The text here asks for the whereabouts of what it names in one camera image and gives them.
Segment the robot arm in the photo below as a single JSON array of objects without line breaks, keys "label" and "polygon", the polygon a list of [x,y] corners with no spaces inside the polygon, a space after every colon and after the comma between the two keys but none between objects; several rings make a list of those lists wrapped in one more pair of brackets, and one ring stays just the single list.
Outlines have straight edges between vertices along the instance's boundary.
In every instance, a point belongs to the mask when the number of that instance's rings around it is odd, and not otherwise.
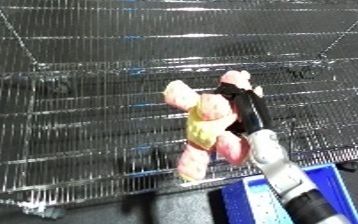
[{"label": "robot arm", "polygon": [[271,130],[271,119],[263,99],[251,90],[227,83],[216,92],[237,106],[243,124],[242,136],[250,144],[250,160],[264,174],[294,223],[350,224],[334,210],[303,170],[289,159],[276,133]]}]

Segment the pink plush toy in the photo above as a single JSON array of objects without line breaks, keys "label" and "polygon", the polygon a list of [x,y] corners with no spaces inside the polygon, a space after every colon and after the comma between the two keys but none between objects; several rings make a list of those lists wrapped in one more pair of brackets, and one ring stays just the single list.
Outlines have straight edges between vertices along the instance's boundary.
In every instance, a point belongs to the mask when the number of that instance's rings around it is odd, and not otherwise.
[{"label": "pink plush toy", "polygon": [[[246,71],[229,71],[220,82],[252,89],[250,74]],[[262,88],[254,92],[262,97]],[[212,150],[233,165],[241,165],[247,158],[248,143],[226,129],[237,119],[236,108],[219,94],[199,95],[180,80],[171,82],[164,91],[165,102],[187,111],[187,144],[179,160],[178,173],[188,181],[204,179]]]}]

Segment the blue container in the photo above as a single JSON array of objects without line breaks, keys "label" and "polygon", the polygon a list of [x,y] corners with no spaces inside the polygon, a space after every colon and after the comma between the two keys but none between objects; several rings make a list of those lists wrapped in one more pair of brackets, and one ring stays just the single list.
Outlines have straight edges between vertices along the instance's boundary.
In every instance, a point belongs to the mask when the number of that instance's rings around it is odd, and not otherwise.
[{"label": "blue container", "polygon": [[[335,165],[304,168],[338,213],[358,224],[358,213]],[[244,178],[222,189],[230,224],[291,224],[287,212],[262,175]]]}]

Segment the metal wire rack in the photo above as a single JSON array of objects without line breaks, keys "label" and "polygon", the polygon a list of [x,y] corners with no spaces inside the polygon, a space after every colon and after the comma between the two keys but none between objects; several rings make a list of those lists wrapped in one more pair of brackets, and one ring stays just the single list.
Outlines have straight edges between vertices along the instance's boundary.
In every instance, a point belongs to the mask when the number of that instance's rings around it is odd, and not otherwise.
[{"label": "metal wire rack", "polygon": [[[228,69],[264,87],[293,160],[358,160],[358,1],[0,0],[0,204],[192,189],[161,91]],[[215,156],[196,187],[256,172]]]}]

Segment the plush toy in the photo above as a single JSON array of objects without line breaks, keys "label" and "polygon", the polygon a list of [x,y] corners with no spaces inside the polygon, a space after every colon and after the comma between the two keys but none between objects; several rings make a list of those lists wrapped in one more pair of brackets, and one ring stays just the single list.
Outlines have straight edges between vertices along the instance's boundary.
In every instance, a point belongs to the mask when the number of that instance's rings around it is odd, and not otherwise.
[{"label": "plush toy", "polygon": [[[229,71],[220,82],[235,84],[251,90],[250,74],[246,71]],[[254,92],[262,97],[262,88]],[[220,94],[201,94],[180,80],[168,84],[164,91],[165,102],[188,112],[186,123],[187,144],[181,155],[177,171],[188,181],[205,178],[211,152],[216,150],[233,165],[241,165],[247,158],[248,143],[227,128],[238,120],[236,108]]]}]

